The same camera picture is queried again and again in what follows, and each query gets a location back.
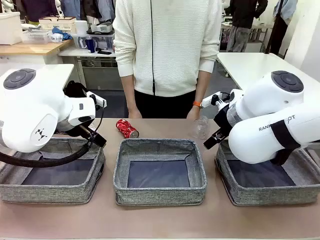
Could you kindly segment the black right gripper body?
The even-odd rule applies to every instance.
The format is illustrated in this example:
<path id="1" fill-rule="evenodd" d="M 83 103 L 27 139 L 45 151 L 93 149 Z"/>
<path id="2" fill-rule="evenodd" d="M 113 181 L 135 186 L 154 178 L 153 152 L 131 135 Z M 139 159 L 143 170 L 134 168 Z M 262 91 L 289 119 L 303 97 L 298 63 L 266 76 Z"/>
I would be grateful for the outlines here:
<path id="1" fill-rule="evenodd" d="M 217 115 L 214 117 L 215 123 L 219 126 L 219 129 L 215 132 L 218 137 L 228 137 L 232 129 L 227 118 L 228 110 L 229 104 L 219 109 Z"/>

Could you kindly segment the person's right hand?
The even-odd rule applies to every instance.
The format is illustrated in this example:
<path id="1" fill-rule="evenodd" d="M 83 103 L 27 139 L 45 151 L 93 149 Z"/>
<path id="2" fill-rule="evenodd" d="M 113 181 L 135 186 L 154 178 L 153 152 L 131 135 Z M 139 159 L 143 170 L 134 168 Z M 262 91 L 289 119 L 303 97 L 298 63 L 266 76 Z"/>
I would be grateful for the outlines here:
<path id="1" fill-rule="evenodd" d="M 129 119 L 142 119 L 142 115 L 137 108 L 129 109 L 128 110 L 128 118 Z"/>

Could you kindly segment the person's left hand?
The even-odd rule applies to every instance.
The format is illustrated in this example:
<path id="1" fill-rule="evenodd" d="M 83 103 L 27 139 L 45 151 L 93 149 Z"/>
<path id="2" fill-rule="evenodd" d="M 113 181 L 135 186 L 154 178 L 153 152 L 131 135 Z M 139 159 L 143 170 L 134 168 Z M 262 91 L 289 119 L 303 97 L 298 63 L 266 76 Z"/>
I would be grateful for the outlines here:
<path id="1" fill-rule="evenodd" d="M 198 120 L 200 117 L 200 108 L 196 105 L 193 105 L 189 113 L 187 114 L 186 119 L 195 121 Z"/>

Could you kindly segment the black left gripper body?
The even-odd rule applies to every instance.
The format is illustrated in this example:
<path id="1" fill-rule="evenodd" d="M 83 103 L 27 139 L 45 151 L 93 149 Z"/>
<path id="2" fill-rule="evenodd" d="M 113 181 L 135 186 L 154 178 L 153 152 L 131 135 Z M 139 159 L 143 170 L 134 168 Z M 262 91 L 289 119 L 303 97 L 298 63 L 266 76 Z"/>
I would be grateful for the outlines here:
<path id="1" fill-rule="evenodd" d="M 81 131 L 80 135 L 87 139 L 89 142 L 96 142 L 99 141 L 98 133 L 96 130 L 92 130 L 89 126 L 80 124 L 79 129 Z"/>

